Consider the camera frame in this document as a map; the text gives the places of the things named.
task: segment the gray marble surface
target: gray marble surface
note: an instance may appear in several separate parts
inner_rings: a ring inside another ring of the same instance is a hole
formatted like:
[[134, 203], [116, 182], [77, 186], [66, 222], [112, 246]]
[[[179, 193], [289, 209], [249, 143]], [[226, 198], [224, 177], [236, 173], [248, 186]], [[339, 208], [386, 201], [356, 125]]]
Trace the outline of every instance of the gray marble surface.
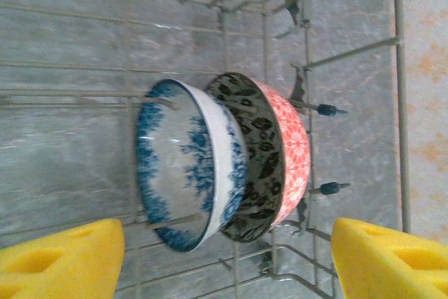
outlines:
[[[272, 6], [280, 0], [274, 0]], [[123, 0], [0, 0], [1, 3], [96, 13], [121, 18]], [[219, 29], [218, 10], [174, 0], [128, 0], [128, 13], [155, 24], [131, 24], [129, 46], [123, 42], [126, 25], [85, 18], [0, 10], [0, 60], [89, 64], [96, 67], [156, 68], [172, 73], [132, 73], [133, 90], [145, 91], [160, 78], [173, 77], [203, 88], [226, 70], [225, 42], [219, 33], [169, 29], [196, 26]], [[258, 38], [229, 36], [228, 70], [263, 80], [262, 17], [237, 13], [226, 21], [231, 32], [259, 34]], [[364, 46], [389, 36], [387, 0], [313, 0], [311, 49], [314, 60]], [[269, 35], [291, 25], [287, 13], [269, 17]], [[295, 72], [291, 61], [304, 62], [303, 34], [269, 40], [268, 82], [282, 94], [291, 93]], [[396, 166], [393, 138], [393, 94], [390, 50], [382, 48], [358, 57], [316, 68], [311, 100], [350, 111], [347, 116], [314, 117], [317, 185], [349, 182], [350, 189], [317, 197], [318, 228], [330, 232], [340, 216], [397, 226]], [[124, 90], [121, 70], [61, 70], [2, 67], [0, 88]], [[102, 99], [120, 102], [119, 99]], [[70, 103], [70, 98], [14, 98], [17, 103]], [[3, 109], [0, 106], [0, 247], [47, 235], [80, 221], [130, 213], [130, 156], [126, 144], [124, 109]], [[62, 227], [48, 228], [54, 225]], [[312, 236], [292, 237], [279, 229], [279, 241], [312, 256]], [[164, 247], [136, 246], [156, 242], [142, 227], [125, 227], [127, 252], [118, 288], [186, 270], [218, 258], [229, 258], [232, 245], [214, 235], [199, 249], [178, 254]], [[269, 241], [241, 245], [250, 252]], [[318, 260], [329, 266], [329, 244], [318, 239]], [[281, 272], [295, 272], [313, 281], [311, 265], [282, 252]], [[241, 279], [258, 274], [260, 258], [241, 262]], [[330, 293], [330, 278], [319, 286]], [[143, 287], [142, 298], [193, 298], [231, 285], [232, 275], [217, 267]], [[133, 298], [134, 292], [117, 294]], [[228, 291], [216, 298], [232, 298]], [[261, 280], [241, 289], [242, 298], [316, 298], [293, 281]]]

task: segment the wire rack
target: wire rack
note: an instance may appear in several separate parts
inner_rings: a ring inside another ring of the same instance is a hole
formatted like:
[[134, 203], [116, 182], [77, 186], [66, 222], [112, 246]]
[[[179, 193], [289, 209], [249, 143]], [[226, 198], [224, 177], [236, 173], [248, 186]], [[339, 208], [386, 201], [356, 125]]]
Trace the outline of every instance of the wire rack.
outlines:
[[[165, 28], [177, 29], [179, 31], [186, 32], [209, 32], [220, 34], [224, 43], [224, 59], [225, 59], [225, 71], [231, 70], [231, 62], [229, 56], [229, 49], [232, 47], [230, 39], [233, 36], [242, 36], [246, 38], [259, 38], [262, 39], [262, 53], [263, 53], [263, 79], [265, 82], [269, 82], [268, 71], [270, 69], [269, 65], [269, 54], [270, 54], [270, 41], [272, 39], [282, 39], [288, 35], [302, 35], [304, 38], [304, 52], [305, 52], [305, 63], [299, 64], [298, 62], [292, 63], [292, 67], [296, 71], [296, 86], [291, 95], [291, 101], [299, 109], [300, 112], [304, 113], [305, 109], [317, 109], [318, 106], [313, 105], [312, 93], [314, 91], [314, 78], [309, 76], [309, 72], [322, 66], [324, 64], [329, 64], [331, 62], [348, 58], [354, 55], [358, 55], [369, 50], [379, 48], [382, 46], [395, 46], [396, 49], [396, 66], [397, 66], [397, 79], [398, 79], [398, 120], [400, 127], [400, 178], [401, 178], [401, 202], [402, 202], [402, 227], [405, 232], [409, 232], [410, 228], [410, 204], [409, 204], [409, 188], [408, 188], [408, 172], [407, 172], [407, 121], [406, 121], [406, 104], [405, 104], [405, 77], [404, 77], [404, 51], [403, 51], [403, 5], [402, 0], [395, 0], [395, 36], [391, 38], [372, 43], [368, 46], [363, 46], [348, 52], [335, 55], [324, 60], [314, 61], [312, 59], [312, 52], [310, 48], [310, 33], [309, 29], [312, 25], [311, 18], [311, 7], [312, 0], [177, 0], [180, 3], [194, 3], [200, 4], [201, 6], [216, 7], [218, 9], [218, 14], [220, 18], [220, 27], [217, 29], [206, 28], [199, 26], [187, 26], [187, 25], [172, 25], [165, 26]], [[299, 12], [294, 12], [294, 5], [297, 5]], [[188, 221], [194, 221], [194, 216], [187, 216], [185, 218], [179, 218], [169, 223], [158, 223], [156, 225], [148, 224], [145, 221], [144, 213], [141, 208], [139, 208], [138, 195], [137, 195], [137, 185], [135, 179], [135, 159], [134, 159], [134, 119], [136, 107], [140, 103], [144, 102], [144, 92], [133, 90], [132, 81], [133, 76], [137, 73], [145, 74], [162, 74], [163, 76], [169, 76], [170, 74], [204, 74], [213, 75], [215, 71], [188, 71], [185, 69], [163, 69], [157, 67], [136, 67], [130, 58], [130, 25], [141, 25], [141, 26], [152, 26], [160, 27], [164, 25], [160, 22], [141, 20], [132, 18], [129, 15], [129, 1], [120, 0], [116, 4], [118, 14], [116, 16], [112, 15], [102, 15], [99, 13], [84, 13], [84, 12], [74, 12], [67, 11], [58, 8], [44, 8], [36, 6], [25, 6], [23, 4], [11, 4], [11, 3], [1, 3], [1, 10], [13, 10], [17, 12], [28, 12], [35, 14], [44, 14], [58, 17], [70, 17], [70, 18], [85, 18], [89, 20], [97, 20], [100, 22], [112, 22], [123, 24], [125, 31], [122, 35], [122, 45], [126, 50], [126, 60], [125, 67], [115, 67], [115, 66], [97, 66], [90, 64], [58, 64], [52, 62], [26, 62], [26, 61], [15, 61], [15, 60], [0, 60], [0, 67], [9, 68], [33, 68], [33, 69], [61, 69], [61, 70], [83, 70], [83, 71], [110, 71], [125, 74], [125, 89], [124, 90], [56, 90], [56, 89], [2, 89], [0, 88], [0, 107], [1, 109], [78, 109], [86, 106], [93, 106], [95, 108], [114, 108], [114, 109], [124, 109], [126, 111], [125, 122], [126, 122], [126, 142], [128, 150], [128, 160], [131, 163], [128, 171], [128, 183], [129, 188], [129, 198], [131, 203], [131, 212], [126, 214], [117, 214], [115, 217], [119, 218], [125, 228], [143, 228], [153, 229], [159, 228], [164, 225], [175, 224], [175, 223], [185, 223]], [[256, 34], [253, 32], [236, 32], [228, 27], [227, 20], [228, 17], [236, 12], [246, 12], [255, 13], [256, 15], [262, 16], [262, 34]], [[267, 17], [276, 14], [280, 11], [289, 11], [292, 20], [291, 26], [284, 33], [278, 36], [269, 36], [267, 31], [266, 20]], [[314, 157], [313, 151], [313, 115], [312, 113], [304, 113], [304, 118], [307, 120], [307, 133], [309, 135], [310, 146], [311, 146], [311, 160]], [[309, 180], [309, 190], [316, 190], [315, 186], [315, 176], [314, 167], [311, 166], [311, 177]], [[171, 273], [163, 277], [154, 278], [151, 280], [142, 280], [141, 270], [139, 266], [139, 254], [143, 250], [156, 249], [161, 246], [161, 242], [156, 242], [154, 244], [142, 244], [140, 242], [136, 243], [134, 246], [128, 247], [128, 251], [132, 251], [136, 256], [136, 264], [134, 266], [134, 276], [136, 279], [135, 284], [121, 287], [117, 290], [117, 295], [125, 295], [126, 293], [135, 293], [137, 298], [141, 297], [141, 291], [144, 288], [153, 286], [154, 284], [160, 283], [161, 281], [174, 279], [176, 277], [182, 277], [189, 274], [195, 274], [196, 272], [212, 270], [215, 268], [224, 267], [233, 276], [233, 284], [225, 286], [223, 288], [218, 288], [208, 293], [203, 293], [196, 298], [211, 298], [216, 295], [222, 295], [227, 293], [231, 295], [232, 291], [236, 298], [240, 298], [240, 291], [243, 286], [256, 283], [261, 279], [272, 278], [274, 280], [293, 280], [301, 285], [313, 291], [316, 295], [322, 298], [336, 298], [337, 291], [335, 290], [335, 283], [337, 282], [337, 274], [335, 270], [331, 267], [327, 267], [317, 261], [316, 252], [316, 241], [317, 237], [323, 239], [327, 242], [330, 241], [330, 234], [320, 231], [316, 228], [316, 216], [317, 211], [313, 203], [313, 197], [308, 196], [307, 198], [307, 211], [305, 214], [304, 221], [292, 221], [286, 220], [277, 228], [271, 230], [271, 242], [270, 245], [264, 249], [258, 249], [257, 251], [252, 251], [249, 253], [242, 253], [241, 245], [238, 243], [228, 243], [232, 244], [233, 257], [225, 260], [217, 260], [212, 263], [199, 265], [188, 270], [183, 270], [180, 272]], [[21, 233], [26, 231], [33, 232], [35, 235], [41, 235], [46, 231], [57, 231], [62, 230], [67, 227], [80, 225], [86, 221], [80, 222], [70, 222], [61, 225], [51, 225], [51, 226], [41, 226], [40, 228], [34, 228], [29, 230], [21, 230]], [[289, 244], [279, 244], [276, 240], [276, 235], [278, 231], [282, 230], [281, 227], [293, 226], [297, 228], [298, 231], [308, 232], [313, 235], [313, 256], [308, 256], [307, 254], [299, 251]], [[6, 235], [14, 235], [17, 232], [7, 232]], [[305, 278], [299, 276], [298, 274], [281, 274], [279, 273], [279, 262], [278, 262], [278, 252], [282, 249], [287, 249], [299, 257], [303, 258], [306, 263], [310, 263], [314, 269], [314, 282], [308, 281]], [[239, 264], [248, 258], [254, 256], [264, 255], [270, 253], [270, 264], [266, 267], [258, 276], [252, 277], [250, 279], [241, 280], [239, 274]], [[325, 272], [331, 277], [332, 291], [327, 293], [319, 287], [319, 272]]]

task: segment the red floral bowl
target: red floral bowl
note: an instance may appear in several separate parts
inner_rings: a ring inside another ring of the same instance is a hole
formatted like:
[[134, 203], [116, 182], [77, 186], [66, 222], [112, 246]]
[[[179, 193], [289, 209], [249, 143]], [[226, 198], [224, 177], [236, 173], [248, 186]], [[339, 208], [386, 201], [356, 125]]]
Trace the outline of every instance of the red floral bowl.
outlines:
[[206, 92], [232, 112], [249, 154], [243, 200], [221, 231], [234, 241], [252, 242], [282, 222], [303, 196], [310, 169], [305, 127], [288, 100], [245, 75], [223, 74]]

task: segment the bowl rim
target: bowl rim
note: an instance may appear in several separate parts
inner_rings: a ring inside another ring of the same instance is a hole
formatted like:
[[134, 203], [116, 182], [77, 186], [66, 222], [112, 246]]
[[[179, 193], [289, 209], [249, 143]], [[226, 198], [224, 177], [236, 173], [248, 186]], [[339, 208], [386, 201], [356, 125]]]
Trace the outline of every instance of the bowl rim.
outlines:
[[278, 120], [278, 118], [277, 118], [277, 115], [275, 114], [274, 108], [272, 107], [270, 101], [269, 101], [268, 98], [266, 97], [266, 94], [263, 92], [263, 90], [260, 88], [260, 86], [258, 86], [258, 84], [257, 84], [257, 82], [256, 82], [255, 80], [253, 80], [252, 78], [248, 77], [247, 75], [244, 75], [244, 74], [239, 73], [239, 72], [237, 72], [237, 71], [226, 71], [225, 73], [223, 73], [223, 74], [221, 74], [221, 75], [218, 75], [218, 76], [215, 77], [213, 80], [211, 80], [211, 81], [207, 84], [205, 91], [207, 92], [207, 89], [209, 88], [209, 86], [210, 86], [213, 82], [215, 82], [215, 81], [217, 81], [219, 78], [222, 78], [222, 77], [227, 76], [227, 75], [237, 75], [237, 76], [242, 76], [242, 77], [244, 77], [246, 80], [249, 80], [249, 81], [253, 84], [253, 86], [256, 87], [257, 90], [260, 91], [260, 93], [262, 94], [263, 100], [265, 101], [265, 103], [266, 103], [266, 105], [267, 105], [267, 108], [269, 109], [269, 112], [270, 112], [270, 113], [272, 114], [272, 116], [274, 117], [274, 122], [275, 122], [275, 123], [274, 123], [274, 127], [276, 128], [276, 131], [278, 132], [279, 137], [280, 137], [280, 139], [281, 139], [281, 156], [282, 156], [282, 159], [283, 159], [283, 162], [282, 162], [282, 177], [281, 177], [281, 179], [282, 179], [282, 181], [281, 181], [282, 184], [281, 184], [281, 190], [280, 190], [280, 195], [279, 195], [279, 201], [277, 202], [277, 205], [276, 205], [276, 208], [275, 208], [275, 212], [274, 212], [274, 214], [273, 214], [272, 217], [271, 217], [271, 221], [270, 221], [269, 224], [266, 226], [266, 228], [263, 229], [262, 232], [261, 232], [259, 235], [257, 235], [256, 238], [252, 239], [251, 241], [244, 241], [244, 240], [240, 240], [240, 239], [235, 239], [235, 238], [233, 238], [233, 237], [228, 236], [226, 233], [223, 232], [223, 234], [224, 234], [225, 236], [230, 237], [232, 240], [234, 240], [234, 241], [236, 241], [236, 242], [249, 243], [249, 242], [254, 242], [254, 241], [256, 241], [256, 240], [259, 239], [261, 236], [263, 236], [266, 232], [270, 231], [270, 230], [272, 229], [272, 224], [275, 222], [277, 216], [278, 216], [279, 213], [280, 213], [281, 206], [282, 206], [282, 204], [283, 204], [284, 195], [285, 195], [285, 187], [286, 187], [286, 170], [287, 170], [287, 167], [286, 167], [286, 149], [285, 149], [285, 146], [284, 146], [284, 138], [283, 138], [283, 135], [282, 135], [282, 133], [281, 133], [280, 123], [279, 123], [279, 120]]
[[[204, 122], [205, 122], [205, 125], [206, 125], [206, 130], [207, 130], [207, 134], [209, 135], [209, 138], [210, 138], [210, 148], [211, 148], [211, 154], [212, 154], [212, 157], [213, 157], [213, 192], [212, 192], [212, 195], [213, 195], [213, 203], [212, 203], [212, 205], [211, 205], [211, 211], [210, 211], [210, 213], [209, 213], [209, 217], [208, 217], [208, 219], [207, 219], [207, 223], [206, 223], [206, 225], [204, 226], [204, 229], [203, 229], [203, 231], [202, 231], [202, 233], [201, 233], [201, 235], [196, 239], [196, 243], [193, 245], [193, 247], [190, 247], [189, 249], [185, 249], [185, 250], [178, 250], [178, 249], [175, 249], [175, 248], [173, 248], [167, 241], [165, 241], [160, 235], [159, 235], [159, 232], [158, 232], [158, 229], [155, 229], [155, 232], [157, 233], [157, 235], [159, 236], [159, 238], [170, 248], [170, 249], [173, 249], [173, 250], [175, 250], [175, 251], [180, 251], [180, 252], [189, 252], [189, 251], [192, 251], [192, 250], [194, 250], [194, 249], [196, 249], [203, 241], [204, 241], [204, 238], [206, 237], [206, 234], [210, 231], [210, 226], [211, 226], [211, 220], [212, 220], [212, 217], [213, 217], [213, 214], [214, 214], [214, 212], [215, 212], [215, 207], [216, 207], [216, 200], [215, 200], [215, 196], [216, 196], [216, 155], [215, 155], [215, 152], [214, 152], [214, 147], [213, 147], [213, 141], [212, 141], [212, 137], [211, 137], [211, 133], [210, 133], [210, 127], [209, 127], [209, 122], [208, 122], [208, 120], [207, 120], [207, 118], [206, 118], [206, 116], [205, 116], [205, 114], [204, 114], [204, 111], [203, 111], [203, 107], [200, 105], [200, 103], [196, 100], [196, 98], [195, 98], [195, 95], [190, 91], [190, 89], [189, 89], [189, 85], [187, 85], [187, 84], [185, 84], [184, 82], [181, 82], [181, 81], [178, 81], [178, 80], [174, 80], [174, 79], [171, 79], [171, 78], [164, 78], [164, 79], [162, 79], [162, 80], [160, 80], [160, 81], [158, 81], [157, 83], [155, 83], [153, 86], [152, 86], [152, 88], [145, 94], [145, 97], [150, 97], [150, 94], [152, 93], [152, 91], [154, 91], [154, 89], [156, 89], [156, 87], [157, 86], [159, 86], [159, 85], [162, 85], [163, 83], [171, 83], [171, 84], [174, 84], [174, 85], [177, 85], [177, 86], [179, 86], [180, 88], [182, 88], [182, 89], [184, 89], [184, 91], [186, 91], [187, 93], [188, 93], [188, 96], [190, 97], [190, 99], [192, 100], [192, 102], [195, 104], [195, 106], [197, 107], [197, 110], [199, 111], [199, 113], [201, 114], [201, 117], [203, 117], [203, 119], [204, 119]], [[143, 109], [145, 108], [145, 104], [158, 104], [158, 103], [143, 103], [142, 105], [141, 105], [141, 108], [140, 108], [140, 111], [139, 111], [139, 115], [138, 115], [138, 118], [137, 118], [137, 124], [136, 124], [136, 129], [138, 130], [139, 129], [139, 119], [140, 119], [140, 116], [141, 116], [141, 114], [142, 114], [142, 111], [143, 111]], [[139, 183], [139, 181], [137, 181], [137, 185], [139, 186], [139, 189], [140, 189], [140, 191], [141, 191], [141, 189], [142, 189], [142, 187], [141, 187], [141, 184]], [[143, 203], [143, 207], [145, 208], [145, 210], [146, 210], [146, 217], [148, 218], [148, 220], [150, 221], [150, 223], [151, 223], [151, 220], [149, 219], [149, 214], [148, 214], [148, 211], [147, 211], [147, 209], [146, 209], [146, 206], [145, 206], [145, 203], [144, 202], [142, 202]]]

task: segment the bowl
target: bowl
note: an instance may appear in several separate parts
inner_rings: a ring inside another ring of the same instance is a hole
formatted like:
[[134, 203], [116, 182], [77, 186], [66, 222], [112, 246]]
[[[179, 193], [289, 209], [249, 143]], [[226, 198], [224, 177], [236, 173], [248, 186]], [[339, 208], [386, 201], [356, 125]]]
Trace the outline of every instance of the bowl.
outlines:
[[306, 130], [288, 100], [245, 75], [223, 74], [205, 91], [229, 107], [249, 154], [243, 200], [221, 231], [234, 241], [252, 242], [282, 222], [306, 189], [310, 169]]
[[244, 194], [247, 154], [224, 104], [175, 80], [146, 97], [136, 125], [136, 176], [151, 223], [200, 214], [198, 221], [155, 229], [170, 248], [191, 251], [222, 228]]

